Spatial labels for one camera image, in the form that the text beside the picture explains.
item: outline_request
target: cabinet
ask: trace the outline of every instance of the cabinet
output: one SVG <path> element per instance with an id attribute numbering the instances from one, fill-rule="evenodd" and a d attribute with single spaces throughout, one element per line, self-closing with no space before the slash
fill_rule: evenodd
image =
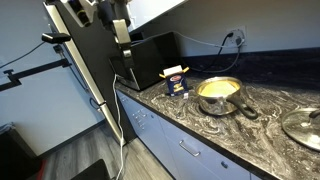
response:
<path id="1" fill-rule="evenodd" d="M 250 180 L 256 178 L 123 93 L 117 94 L 137 136 L 176 178 Z"/>
<path id="2" fill-rule="evenodd" d="M 187 0 L 132 0 L 128 3 L 132 31 Z"/>

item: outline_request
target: wall outlet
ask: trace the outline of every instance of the wall outlet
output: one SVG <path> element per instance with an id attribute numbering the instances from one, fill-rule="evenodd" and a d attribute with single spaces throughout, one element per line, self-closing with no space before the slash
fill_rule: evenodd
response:
<path id="1" fill-rule="evenodd" d="M 228 47 L 237 47 L 238 45 L 236 43 L 236 40 L 238 38 L 243 39 L 244 42 L 243 42 L 242 46 L 247 45 L 247 43 L 246 43 L 247 33 L 246 33 L 245 26 L 239 26 L 239 27 L 227 29 L 227 33 L 230 33 L 230 32 L 233 32 L 233 36 L 231 38 L 227 39 L 227 46 Z"/>

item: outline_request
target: white wall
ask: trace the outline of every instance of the white wall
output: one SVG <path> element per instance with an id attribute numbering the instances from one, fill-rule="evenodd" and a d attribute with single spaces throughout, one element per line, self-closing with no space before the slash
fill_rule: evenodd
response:
<path id="1" fill-rule="evenodd" d="M 50 32 L 42 0 L 0 1 L 0 66 L 41 43 Z M 44 44 L 29 56 L 0 69 L 15 72 L 60 59 L 53 45 Z M 34 152 L 39 155 L 98 123 L 103 117 L 89 105 L 69 68 L 55 68 L 23 78 L 22 85 L 0 92 L 0 126 L 14 122 Z"/>
<path id="2" fill-rule="evenodd" d="M 319 0 L 189 0 L 143 29 L 147 35 L 171 30 L 221 44 L 227 29 L 245 26 L 243 52 L 320 47 Z M 183 55 L 216 54 L 218 49 L 181 39 Z M 223 53 L 235 51 L 224 50 Z"/>

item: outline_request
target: black and white marble countertop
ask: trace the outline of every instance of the black and white marble countertop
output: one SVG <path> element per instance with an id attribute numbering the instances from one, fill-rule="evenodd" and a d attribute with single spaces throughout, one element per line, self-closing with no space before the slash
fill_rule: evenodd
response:
<path id="1" fill-rule="evenodd" d="M 199 109 L 195 93 L 204 79 L 187 73 L 189 102 L 179 119 L 182 95 L 168 96 L 165 81 L 141 92 L 119 83 L 117 88 L 263 179 L 320 179 L 320 153 L 296 143 L 281 128 L 284 114 L 319 107 L 319 92 L 243 82 L 241 96 L 259 117 L 249 120 L 238 111 L 210 116 Z"/>

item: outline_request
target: glass lid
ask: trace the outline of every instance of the glass lid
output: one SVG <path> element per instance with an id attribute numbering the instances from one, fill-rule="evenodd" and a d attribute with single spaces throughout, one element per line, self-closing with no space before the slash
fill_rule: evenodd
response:
<path id="1" fill-rule="evenodd" d="M 305 108 L 291 111 L 282 118 L 282 129 L 295 141 L 320 151 L 320 110 Z"/>

